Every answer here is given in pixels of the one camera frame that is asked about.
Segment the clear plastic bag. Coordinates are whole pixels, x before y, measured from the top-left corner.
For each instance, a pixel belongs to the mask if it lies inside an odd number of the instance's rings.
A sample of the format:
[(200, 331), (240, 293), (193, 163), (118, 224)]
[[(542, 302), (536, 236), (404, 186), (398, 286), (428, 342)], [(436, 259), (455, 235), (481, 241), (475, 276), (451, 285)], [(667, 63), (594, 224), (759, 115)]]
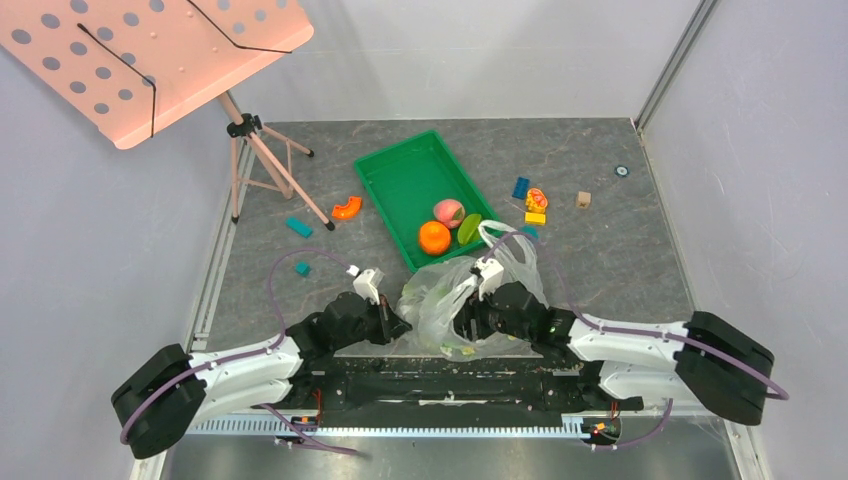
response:
[[(492, 258), (504, 267), (503, 283), (521, 283), (547, 306), (531, 236), (494, 220), (482, 221), (477, 232)], [(402, 289), (398, 315), (412, 325), (407, 338), (425, 353), (453, 362), (470, 362), (522, 349), (517, 338), (506, 334), (483, 333), (468, 340), (455, 330), (454, 320), (461, 308), (479, 298), (477, 277), (471, 272), (476, 263), (475, 257), (459, 256), (425, 266)]]

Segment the orange fake fruit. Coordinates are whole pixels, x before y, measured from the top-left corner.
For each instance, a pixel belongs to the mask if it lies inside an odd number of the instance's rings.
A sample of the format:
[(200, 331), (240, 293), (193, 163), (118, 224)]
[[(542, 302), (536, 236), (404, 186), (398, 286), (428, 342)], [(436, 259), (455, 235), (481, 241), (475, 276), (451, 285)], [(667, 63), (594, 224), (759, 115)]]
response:
[(418, 246), (427, 255), (440, 256), (452, 244), (451, 230), (439, 221), (428, 221), (418, 230)]

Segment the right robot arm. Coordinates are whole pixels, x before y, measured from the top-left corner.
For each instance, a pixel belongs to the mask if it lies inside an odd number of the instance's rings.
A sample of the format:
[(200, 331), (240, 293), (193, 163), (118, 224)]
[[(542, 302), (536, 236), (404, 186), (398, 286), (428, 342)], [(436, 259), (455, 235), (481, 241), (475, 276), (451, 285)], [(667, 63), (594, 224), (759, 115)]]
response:
[(582, 363), (590, 373), (579, 378), (577, 392), (591, 408), (632, 398), (685, 399), (725, 420), (757, 426), (767, 401), (789, 398), (771, 378), (774, 354), (706, 311), (683, 322), (614, 321), (546, 306), (511, 282), (460, 301), (449, 325), (466, 340), (500, 334), (547, 359)]

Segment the red fake fruit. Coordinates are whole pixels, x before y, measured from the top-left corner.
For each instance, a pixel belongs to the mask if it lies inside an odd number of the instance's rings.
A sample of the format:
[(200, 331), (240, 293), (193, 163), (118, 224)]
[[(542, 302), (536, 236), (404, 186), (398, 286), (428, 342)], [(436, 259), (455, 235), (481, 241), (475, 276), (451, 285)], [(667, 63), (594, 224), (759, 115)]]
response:
[(455, 229), (465, 220), (466, 209), (456, 199), (444, 199), (433, 207), (433, 215), (446, 228)]

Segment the lime green starfruit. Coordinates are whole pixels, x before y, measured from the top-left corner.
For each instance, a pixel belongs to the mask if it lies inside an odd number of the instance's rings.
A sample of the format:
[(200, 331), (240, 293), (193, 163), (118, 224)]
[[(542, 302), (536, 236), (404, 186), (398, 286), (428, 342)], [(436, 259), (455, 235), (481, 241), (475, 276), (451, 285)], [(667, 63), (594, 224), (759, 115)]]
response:
[(460, 246), (466, 246), (480, 239), (479, 225), (483, 217), (481, 214), (468, 214), (461, 222), (456, 231), (456, 239)]

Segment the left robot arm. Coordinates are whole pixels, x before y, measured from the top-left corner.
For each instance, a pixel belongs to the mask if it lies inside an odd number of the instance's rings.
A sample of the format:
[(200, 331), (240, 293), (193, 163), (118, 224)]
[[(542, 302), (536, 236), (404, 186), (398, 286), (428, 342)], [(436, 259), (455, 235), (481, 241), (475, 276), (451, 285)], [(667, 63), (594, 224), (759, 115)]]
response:
[(302, 407), (314, 394), (309, 374), (337, 351), (360, 342), (386, 345), (411, 329), (384, 296), (372, 302), (343, 292), (265, 341), (196, 354), (166, 345), (111, 395), (119, 440), (134, 458), (147, 459), (207, 420), (282, 401)]

